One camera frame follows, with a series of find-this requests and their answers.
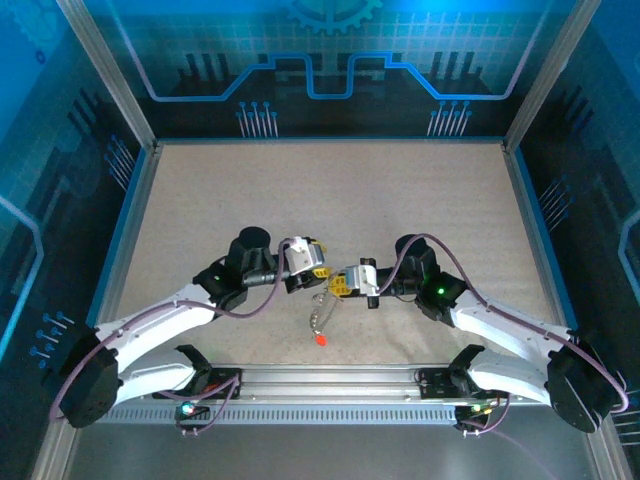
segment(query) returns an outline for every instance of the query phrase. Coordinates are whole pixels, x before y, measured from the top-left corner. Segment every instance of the work surface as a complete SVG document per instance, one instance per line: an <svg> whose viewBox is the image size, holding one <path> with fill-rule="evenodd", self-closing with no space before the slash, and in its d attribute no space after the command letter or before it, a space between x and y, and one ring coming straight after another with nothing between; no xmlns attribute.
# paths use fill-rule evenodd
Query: work surface
<svg viewBox="0 0 640 480"><path fill-rule="evenodd" d="M250 225L269 231L274 252L285 237L317 238L337 268L360 257L390 266L399 237L428 232L484 293L553 321L498 144L370 140L165 146L119 316L181 289ZM238 311L259 305L269 288L252 289ZM389 364L448 363L470 343L487 344L383 298L378 310L364 299L342 302L320 347L309 315L321 289L282 288L260 315L222 317L164 348L191 343L218 363Z"/></svg>

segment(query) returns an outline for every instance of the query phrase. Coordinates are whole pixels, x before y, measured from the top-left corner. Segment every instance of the cable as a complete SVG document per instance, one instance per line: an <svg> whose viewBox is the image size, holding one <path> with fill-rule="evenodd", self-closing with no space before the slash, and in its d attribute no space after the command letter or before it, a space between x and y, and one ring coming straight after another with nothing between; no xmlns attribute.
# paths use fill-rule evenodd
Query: cable
<svg viewBox="0 0 640 480"><path fill-rule="evenodd" d="M431 240L431 241L435 242L440 248L442 248L442 250L444 250L444 252L449 256L449 258L451 259L453 264L458 269L458 272L460 272L460 275L462 276L463 280L466 282L467 287L469 288L469 291L478 300L478 302L483 307L485 307L487 310L490 310L490 311L492 311L494 313L497 313L498 315L506 318L507 320L510 320L510 321L516 323L517 325L520 325L521 327L524 327L524 328L527 328L529 330L532 330L533 332L535 332L535 333L537 333L539 335L542 335L544 338L550 338L551 340L554 340L554 341L556 341L558 343L561 343L565 347L567 347L570 350L572 350L576 355L578 355L580 358L582 358L584 361L586 361L593 368L595 368L596 371L600 375L602 375L605 378L605 380L607 380L607 382L609 382L611 384L611 386L615 389L616 393L620 397L620 401L621 401L620 407L618 407L616 409L612 409L611 413L621 413L621 412L624 412L627 408L629 408L629 397L625 393L624 389L622 388L622 386L620 386L618 381L615 378L613 378L613 375L611 375L606 370L606 368L604 368L597 360L595 360L593 357L591 357L591 355L589 355L587 352L582 350L580 347L578 347L574 343L571 343L571 342L565 340L564 338L560 337L559 335L556 335L553 332L547 332L544 328L540 328L537 325L532 325L529 322L527 322L525 320L522 320L521 318L519 318L519 317L517 317L515 315L510 314L509 312L505 312L504 310L501 310L498 307L494 307L493 305L490 305L489 302L487 302L484 299L484 297L478 292L478 290L476 290L476 288L473 286L473 284L471 283L471 280L469 279L469 277L467 276L466 272L464 271L464 268L462 268L462 265L460 264L460 262L458 261L456 256L453 254L453 252L451 250L449 250L449 248L440 239L438 239L437 237L435 237L435 236L433 236L433 235L431 235L429 233L420 233L418 235L414 235L413 237L411 237L409 239L409 241L405 244L404 248L398 254L398 259L396 260L396 264L393 266L393 270L391 271L391 274L389 275L389 278L382 285L382 287L380 287L380 289L378 290L378 293L381 294L387 288L389 288L389 286L391 285L391 282L393 282L393 279L395 278L396 274L398 273L398 270L400 270L400 265L401 265L402 260L404 259L405 255L407 254L407 251L409 250L409 247L411 247L411 245L413 245L415 242L417 242L421 238L426 238L428 240Z"/></svg>
<svg viewBox="0 0 640 480"><path fill-rule="evenodd" d="M471 426L476 427L476 428L483 428L484 427L484 425L482 425L481 423L474 422L472 420L465 420L463 423L466 423L467 425L471 425ZM511 443L516 448L521 450L525 455L527 455L531 460L533 460L538 465L538 467L540 467L540 469L543 470L544 473L547 474L547 476L551 480L560 480L558 477L556 477L551 472L551 470L549 470L547 468L547 466L544 464L542 459L538 458L537 455L535 455L530 449L525 447L523 444L518 442L515 438L512 438L511 436L507 435L504 432L501 432L500 430L492 430L491 433L493 433L494 435L497 435L498 437L502 438L503 440L506 440L507 442Z"/></svg>
<svg viewBox="0 0 640 480"><path fill-rule="evenodd" d="M138 323L142 322L147 317L154 315L156 313L162 312L164 310L169 310L171 308L178 308L182 306L204 308L206 310L210 310L214 313L217 313L218 315L226 315L228 317L237 318L237 319L250 318L262 312L271 303L271 300L273 300L273 297L278 291L280 282L282 281L282 275L284 273L284 247L285 245L289 245L292 242L293 242L292 239L285 238L278 245L278 270L276 273L276 279L273 285L273 289L271 290L271 293L269 293L269 296L267 297L267 299L262 303L262 305L260 305L255 310L249 313L233 313L233 312L227 312L226 310L223 310L221 308L216 308L212 305L207 305L206 303L196 302L193 300L177 300L175 302L161 303L160 305L151 307L148 310L145 310L144 312L140 312L139 314L137 314L136 316L128 320L124 325L122 325L122 327L110 333L107 337L104 338L104 340L98 343L98 345L96 345L89 353L87 353L85 357L82 360L80 360L80 362L78 362L75 368L71 371L67 379L64 381L64 383L60 387L58 394L53 399L53 403L51 404L51 408L49 409L49 420L52 422L55 420L59 420L57 416L57 411L60 408L60 404L62 403L62 400L64 399L65 395L69 391L71 384L75 381L78 375L80 375L84 367L91 361L91 359L95 357L102 348L108 346L116 338L121 337L125 331L135 327Z"/></svg>
<svg viewBox="0 0 640 480"><path fill-rule="evenodd" d="M412 298L411 300L405 300L404 298L401 298L400 295L394 295L394 298L397 298L398 300L400 300L402 303L413 303L416 301L415 298Z"/></svg>
<svg viewBox="0 0 640 480"><path fill-rule="evenodd" d="M170 398L171 400L181 400L183 402L196 402L198 400L204 400L205 398L209 398L209 397L215 395L216 393L220 393L220 392L224 391L224 389L227 388L232 383L234 383L237 378L238 378L238 376L236 375L235 377L230 378L229 380L224 382L222 385L218 385L216 388L213 388L213 389L209 390L208 392L200 393L198 395L193 395L191 397L183 397L182 395L176 395L175 393L171 393L171 392L169 392L167 390L163 390L162 392L158 392L158 393L160 395L164 395L167 398Z"/></svg>
<svg viewBox="0 0 640 480"><path fill-rule="evenodd" d="M201 433L206 432L207 430L209 430L211 427L213 427L215 425L215 423L218 421L218 418L220 418L222 416L222 412L224 412L224 409L227 407L227 404L229 403L229 400L231 400L231 397L233 396L233 392L236 389L236 387L238 386L238 383L240 383L239 379L238 379L238 375L233 377L230 380L230 382L232 383L232 385L231 385L231 388L229 389L229 393L227 394L227 397L224 399L224 402L222 403L222 406L218 409L218 412L211 419L211 421L209 421L209 423L207 423L204 427L202 427L202 428L194 428L193 430L187 430L186 428L184 428L180 424L180 421L176 421L176 427L178 427L179 429L182 430L182 434L183 435L185 435L185 436L192 435L192 436L196 437L196 436L200 435Z"/></svg>
<svg viewBox="0 0 640 480"><path fill-rule="evenodd" d="M492 432L496 428L498 428L498 425L500 425L502 421L505 419L505 417L507 416L507 412L509 411L510 405L511 405L511 395L507 394L507 401L504 404L504 410L502 410L500 417L498 417L498 420L496 420L492 425L489 425L488 427L478 422L474 422L473 420L463 420L462 423L466 423L467 425L471 425L473 427L478 428L478 435L483 435L485 433Z"/></svg>

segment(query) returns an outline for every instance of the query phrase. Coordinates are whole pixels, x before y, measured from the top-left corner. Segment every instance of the blue wall panel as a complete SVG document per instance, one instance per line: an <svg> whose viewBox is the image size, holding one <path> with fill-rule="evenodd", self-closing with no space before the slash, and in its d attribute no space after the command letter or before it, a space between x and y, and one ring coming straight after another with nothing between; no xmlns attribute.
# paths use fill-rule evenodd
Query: blue wall panel
<svg viewBox="0 0 640 480"><path fill-rule="evenodd" d="M14 479L48 423L40 382L64 329L45 320L87 320L139 145L55 2L0 2L0 38L0 477Z"/></svg>
<svg viewBox="0 0 640 480"><path fill-rule="evenodd" d="M158 137L502 135L573 5L183 3L89 3Z"/></svg>
<svg viewBox="0 0 640 480"><path fill-rule="evenodd" d="M616 419L640 467L640 4L604 0L525 137L582 328L603 334L633 393Z"/></svg>

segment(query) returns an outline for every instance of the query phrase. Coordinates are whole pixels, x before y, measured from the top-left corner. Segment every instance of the gear graphic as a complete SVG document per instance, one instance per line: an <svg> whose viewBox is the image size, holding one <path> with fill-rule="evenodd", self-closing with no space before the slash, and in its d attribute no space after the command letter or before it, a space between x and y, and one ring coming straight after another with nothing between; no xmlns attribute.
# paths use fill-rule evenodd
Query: gear graphic
<svg viewBox="0 0 640 480"><path fill-rule="evenodd" d="M380 0L285 0L289 19L311 27L313 33L321 31L333 35L347 33L348 27L360 28L360 22L372 18L374 8L382 6Z"/></svg>
<svg viewBox="0 0 640 480"><path fill-rule="evenodd" d="M47 50L58 32L58 7L54 0L2 0L22 33L41 50Z"/></svg>

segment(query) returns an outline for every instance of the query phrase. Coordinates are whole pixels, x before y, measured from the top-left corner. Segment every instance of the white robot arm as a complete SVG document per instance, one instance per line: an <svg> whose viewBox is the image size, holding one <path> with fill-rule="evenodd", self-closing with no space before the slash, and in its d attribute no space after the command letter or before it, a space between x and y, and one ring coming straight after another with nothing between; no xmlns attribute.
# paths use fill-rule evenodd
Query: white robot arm
<svg viewBox="0 0 640 480"><path fill-rule="evenodd" d="M56 349L62 358L52 359L44 382L56 399L62 396L59 406L71 425L93 423L113 405L142 395L162 391L201 394L212 385L212 366L195 348L181 346L162 356L145 354L221 314L246 318L247 314L232 310L246 300L250 287L277 286L284 281L287 292L293 293L329 277L327 269L321 268L324 256L315 240L294 237L286 246L283 241L277 256L269 252L269 243L267 232L249 227L231 243L224 259L176 294L95 331L78 326L68 348ZM416 306L427 317L480 335L513 354L476 345L465 348L451 363L445 379L448 391L455 391L457 398L508 392L551 406L585 432L599 427L619 392L567 349L568 343L575 342L602 363L584 338L578 339L566 327L488 301L467 282L441 272L433 249L423 239L403 237L396 251L398 262L393 268L377 269L374 259L361 259L360 265L332 277L328 288L333 281L342 280L347 288L334 294L366 297L369 308L377 308L380 297L413 294ZM266 306L271 297L252 313ZM617 375L610 367L608 370ZM428 372L425 375L422 381L428 383Z"/></svg>

